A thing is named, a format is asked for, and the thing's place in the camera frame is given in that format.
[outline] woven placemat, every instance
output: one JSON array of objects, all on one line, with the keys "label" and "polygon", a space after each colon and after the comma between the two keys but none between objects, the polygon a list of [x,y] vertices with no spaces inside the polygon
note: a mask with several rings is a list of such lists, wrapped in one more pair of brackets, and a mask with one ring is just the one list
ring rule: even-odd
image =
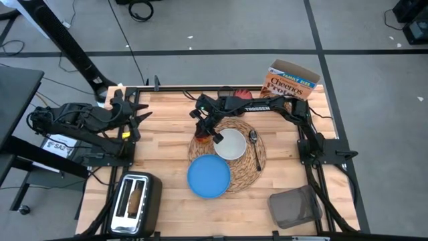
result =
[{"label": "woven placemat", "polygon": [[[253,127],[236,118],[224,118],[217,125],[217,127],[215,127],[215,130],[220,132],[221,130],[227,128],[238,130],[240,133],[242,133],[247,141],[247,150],[245,151],[244,155],[242,155],[242,157],[234,161],[226,160],[231,170],[231,183],[226,193],[235,193],[249,187],[259,178],[266,164],[266,151],[265,145],[263,144],[260,135],[257,135],[257,143],[255,146],[261,166],[261,171],[257,171],[255,165],[254,146],[249,142],[248,139],[248,133],[250,130],[253,130]],[[189,161],[192,162],[200,155],[215,155],[216,153],[213,144],[214,142],[212,139],[207,143],[200,143],[196,141],[195,137],[193,137],[189,145]]]}]

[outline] spoon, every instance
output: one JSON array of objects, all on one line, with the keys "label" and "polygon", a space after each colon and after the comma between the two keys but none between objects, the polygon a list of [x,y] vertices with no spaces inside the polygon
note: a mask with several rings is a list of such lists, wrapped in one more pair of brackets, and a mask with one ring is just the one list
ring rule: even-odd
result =
[{"label": "spoon", "polygon": [[257,167],[257,171],[261,171],[259,157],[257,156],[257,150],[255,149],[255,143],[257,142],[257,133],[255,130],[250,130],[248,134],[249,141],[253,144],[254,152],[255,152],[255,164]]}]

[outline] white bowl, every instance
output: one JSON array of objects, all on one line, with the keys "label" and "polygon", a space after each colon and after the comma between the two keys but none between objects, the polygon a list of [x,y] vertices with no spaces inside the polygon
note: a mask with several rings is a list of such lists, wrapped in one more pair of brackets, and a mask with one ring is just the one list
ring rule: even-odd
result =
[{"label": "white bowl", "polygon": [[219,144],[214,143],[215,152],[225,160],[240,158],[247,149],[245,137],[235,129],[224,129],[220,131],[223,140]]}]

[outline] concrete floor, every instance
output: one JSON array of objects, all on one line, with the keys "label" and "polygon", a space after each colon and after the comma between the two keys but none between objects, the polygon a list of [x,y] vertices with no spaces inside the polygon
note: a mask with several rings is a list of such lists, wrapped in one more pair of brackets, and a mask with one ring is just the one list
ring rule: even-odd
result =
[{"label": "concrete floor", "polygon": [[[401,44],[400,50],[427,49],[410,46],[401,31],[384,26],[383,12],[396,2],[310,0],[323,49],[397,50],[397,44]],[[70,19],[72,0],[56,5]],[[301,0],[165,0],[153,5],[154,17],[147,23],[137,23],[131,20],[126,7],[113,3],[133,50],[315,50]],[[70,32],[84,50],[128,51],[105,0],[76,0],[76,12]],[[388,21],[399,26],[393,15]],[[6,23],[0,21],[0,32]],[[24,41],[23,51],[27,53],[58,52],[22,16],[16,19],[5,41],[12,39]],[[15,48],[7,46],[10,52]],[[142,84],[132,57],[91,58],[109,79],[124,85]],[[145,78],[152,79],[156,74],[162,84],[261,84],[276,58],[322,74],[316,52],[137,56],[136,61]],[[428,117],[428,55],[327,55],[326,61],[350,147],[360,153],[354,165],[371,232],[428,237],[428,129],[424,125]],[[59,69],[57,57],[0,58],[0,63],[43,70],[48,78],[90,90],[78,73]],[[72,69],[66,59],[63,64]],[[60,104],[95,104],[87,94],[45,80],[39,91]],[[420,102],[418,96],[427,100]],[[32,103],[41,104],[38,99]],[[41,143],[40,137],[22,123],[15,135],[36,145]],[[3,187],[19,185],[23,176],[14,170]],[[31,189],[24,199],[33,210],[28,216],[8,211],[15,192],[2,190],[0,195],[0,232],[4,237],[44,240],[74,234],[80,192]],[[27,232],[16,232],[22,227]]]}]

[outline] blue plastic plate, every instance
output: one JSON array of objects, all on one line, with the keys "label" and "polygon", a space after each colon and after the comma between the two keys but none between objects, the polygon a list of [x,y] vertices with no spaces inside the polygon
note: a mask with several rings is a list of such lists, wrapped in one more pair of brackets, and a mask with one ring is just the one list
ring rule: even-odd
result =
[{"label": "blue plastic plate", "polygon": [[216,198],[229,187],[231,174],[226,161],[216,155],[197,157],[187,171],[187,183],[199,197]]}]

